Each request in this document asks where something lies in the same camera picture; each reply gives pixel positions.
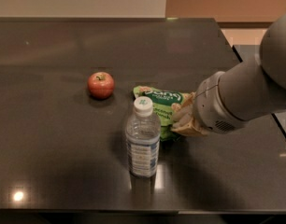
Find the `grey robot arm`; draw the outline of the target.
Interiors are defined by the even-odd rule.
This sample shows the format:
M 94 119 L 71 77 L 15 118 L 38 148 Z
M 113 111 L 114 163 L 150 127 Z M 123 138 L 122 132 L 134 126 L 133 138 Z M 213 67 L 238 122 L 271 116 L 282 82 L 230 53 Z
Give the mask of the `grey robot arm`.
M 259 52 L 201 82 L 173 114 L 183 136 L 230 133 L 259 117 L 286 110 L 286 14 L 265 32 Z

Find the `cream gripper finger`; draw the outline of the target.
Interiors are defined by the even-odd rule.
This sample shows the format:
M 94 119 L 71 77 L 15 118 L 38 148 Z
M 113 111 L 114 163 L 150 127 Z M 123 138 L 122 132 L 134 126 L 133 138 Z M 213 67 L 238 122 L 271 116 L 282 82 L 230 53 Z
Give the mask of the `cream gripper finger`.
M 193 103 L 193 98 L 195 96 L 194 92 L 191 93 L 183 93 L 181 95 L 182 97 L 182 101 L 181 102 L 177 102 L 177 103 L 173 103 L 171 105 L 171 108 L 173 110 L 173 112 L 178 112 L 180 111 L 183 107 L 191 105 Z
M 193 117 L 191 113 L 180 115 L 175 113 L 172 116 L 173 133 L 180 134 L 182 136 L 207 136 L 208 131 L 203 128 L 198 121 Z

